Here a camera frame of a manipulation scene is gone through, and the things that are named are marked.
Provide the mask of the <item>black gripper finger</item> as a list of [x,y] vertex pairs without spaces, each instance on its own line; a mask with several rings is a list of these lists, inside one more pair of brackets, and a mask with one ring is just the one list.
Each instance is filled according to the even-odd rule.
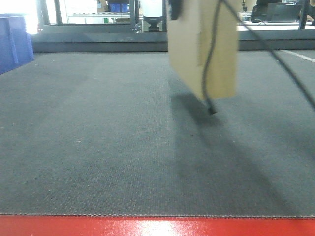
[[178,20],[182,13],[183,0],[169,0],[170,19]]

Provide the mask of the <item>white cylindrical robot base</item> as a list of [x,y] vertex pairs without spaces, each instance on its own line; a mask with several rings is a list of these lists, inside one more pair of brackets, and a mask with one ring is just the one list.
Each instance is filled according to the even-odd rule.
[[158,24],[163,20],[163,0],[142,0],[142,15],[149,24],[148,32],[160,32]]

